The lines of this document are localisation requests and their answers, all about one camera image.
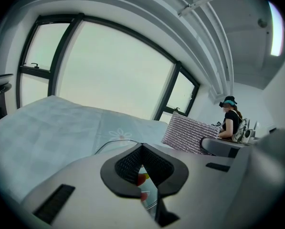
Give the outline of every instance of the light blue bedsheet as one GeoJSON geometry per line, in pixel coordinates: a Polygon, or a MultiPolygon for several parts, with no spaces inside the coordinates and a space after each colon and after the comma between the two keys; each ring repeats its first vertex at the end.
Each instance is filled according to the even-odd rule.
{"type": "Polygon", "coordinates": [[[21,202],[35,186],[108,141],[166,146],[161,140],[167,126],[56,96],[44,98],[0,120],[0,189],[21,202]]]}

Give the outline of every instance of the black window frame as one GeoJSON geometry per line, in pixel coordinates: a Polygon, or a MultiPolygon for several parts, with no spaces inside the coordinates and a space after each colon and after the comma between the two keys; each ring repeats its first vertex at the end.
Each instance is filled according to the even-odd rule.
{"type": "Polygon", "coordinates": [[[172,71],[172,74],[170,76],[167,88],[164,92],[164,95],[159,103],[158,109],[156,111],[156,114],[154,116],[154,120],[160,120],[161,115],[163,112],[167,112],[172,114],[174,111],[178,112],[181,115],[188,116],[190,113],[190,110],[192,108],[192,105],[194,103],[196,94],[198,92],[198,89],[200,87],[200,84],[195,80],[195,78],[192,76],[192,74],[182,65],[180,61],[177,61],[171,54],[169,54],[166,50],[164,50],[162,47],[160,47],[158,44],[150,40],[149,38],[145,37],[144,35],[138,33],[137,31],[130,29],[124,25],[118,24],[113,21],[109,21],[106,19],[98,18],[95,16],[86,16],[83,13],[79,14],[57,14],[57,15],[47,15],[47,16],[39,16],[36,20],[36,22],[33,24],[27,39],[25,41],[25,44],[23,46],[23,50],[21,52],[21,57],[18,65],[17,70],[17,78],[16,78],[16,102],[17,102],[17,108],[19,109],[21,107],[21,96],[20,96],[20,84],[21,84],[21,74],[29,74],[34,75],[37,77],[41,77],[44,79],[49,80],[48,84],[48,96],[56,95],[56,86],[57,86],[57,80],[58,75],[60,72],[60,68],[62,65],[62,60],[64,57],[64,54],[66,52],[66,49],[68,47],[68,44],[75,33],[77,27],[82,21],[87,21],[91,23],[97,23],[101,24],[113,29],[116,29],[118,31],[124,32],[142,42],[144,42],[146,45],[150,46],[160,54],[162,54],[164,57],[166,57],[168,60],[170,60],[174,64],[174,68],[172,71]],[[69,23],[69,26],[67,27],[66,31],[64,32],[52,59],[50,70],[44,70],[37,67],[27,67],[24,66],[24,61],[26,59],[29,47],[31,45],[31,42],[35,36],[35,33],[37,32],[37,28],[41,25],[45,24],[54,24],[54,23],[69,23]],[[192,92],[192,99],[190,100],[188,107],[186,109],[186,112],[181,112],[177,109],[172,109],[170,107],[167,107],[167,103],[169,101],[169,98],[172,94],[175,82],[177,80],[177,77],[179,73],[182,73],[193,85],[194,89],[192,92]]]}

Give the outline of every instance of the woman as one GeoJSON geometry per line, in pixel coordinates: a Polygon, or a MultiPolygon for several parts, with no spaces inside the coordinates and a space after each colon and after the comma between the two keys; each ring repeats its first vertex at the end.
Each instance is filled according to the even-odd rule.
{"type": "Polygon", "coordinates": [[[232,135],[237,132],[242,121],[242,114],[238,111],[236,104],[233,96],[226,97],[224,102],[220,104],[226,113],[219,133],[219,137],[222,139],[232,140],[232,135]]]}

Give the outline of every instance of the silver pillow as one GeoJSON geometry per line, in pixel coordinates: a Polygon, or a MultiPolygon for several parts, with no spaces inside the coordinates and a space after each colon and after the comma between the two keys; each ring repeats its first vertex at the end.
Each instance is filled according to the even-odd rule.
{"type": "Polygon", "coordinates": [[[204,137],[218,138],[220,128],[192,120],[173,112],[162,143],[169,145],[176,150],[183,150],[195,154],[210,155],[200,147],[204,137]]]}

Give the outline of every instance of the light strip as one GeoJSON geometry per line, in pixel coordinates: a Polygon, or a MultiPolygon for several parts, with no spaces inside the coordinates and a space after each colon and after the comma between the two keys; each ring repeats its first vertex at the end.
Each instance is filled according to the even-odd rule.
{"type": "Polygon", "coordinates": [[[283,20],[278,9],[268,2],[271,8],[272,21],[273,21],[273,41],[271,55],[279,56],[282,51],[282,44],[284,41],[283,20]]]}

